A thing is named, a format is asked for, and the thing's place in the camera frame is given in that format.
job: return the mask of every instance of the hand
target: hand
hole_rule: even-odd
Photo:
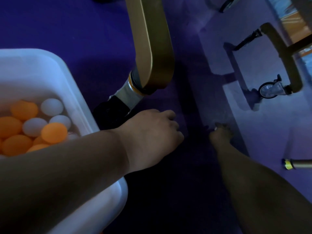
[[[114,129],[127,152],[129,172],[156,165],[182,143],[184,136],[173,121],[175,116],[171,110],[146,110]]]

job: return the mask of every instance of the finger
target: finger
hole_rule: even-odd
[[[175,130],[178,130],[180,128],[179,124],[176,121],[170,121],[170,126]]]
[[[160,112],[160,111],[157,110],[157,109],[149,109],[149,110],[147,110],[147,111],[150,111],[150,112]]]
[[[184,135],[181,131],[177,131],[177,142],[178,144],[181,144],[184,141]]]
[[[166,110],[161,114],[165,115],[165,117],[167,117],[169,120],[173,120],[176,117],[176,114],[173,110]]]

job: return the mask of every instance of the gold metal frame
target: gold metal frame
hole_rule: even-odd
[[[174,73],[174,53],[161,0],[126,0],[141,87],[163,89]]]

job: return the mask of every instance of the forearm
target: forearm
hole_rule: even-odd
[[[245,233],[310,233],[312,208],[294,187],[230,144],[217,150],[222,177]]]
[[[47,231],[128,170],[126,151],[113,131],[3,160],[1,227]]]

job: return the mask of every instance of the purple floor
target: purple floor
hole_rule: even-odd
[[[173,109],[186,139],[159,165],[126,176],[127,204],[105,233],[240,232],[207,139],[216,121],[231,126],[239,150],[312,200],[311,171],[280,166],[283,157],[307,154],[302,146],[290,153],[298,145],[289,145],[291,136],[306,138],[294,131],[311,112],[305,68],[298,62],[307,85],[302,92],[259,102],[253,89],[277,74],[287,82],[275,49],[266,37],[238,52],[231,49],[264,22],[277,28],[279,23],[267,0],[241,0],[220,14],[216,8],[224,1],[163,0],[177,62],[174,79],[135,112]],[[135,64],[122,1],[2,0],[0,26],[0,48],[41,48],[60,56],[91,110],[123,85]]]

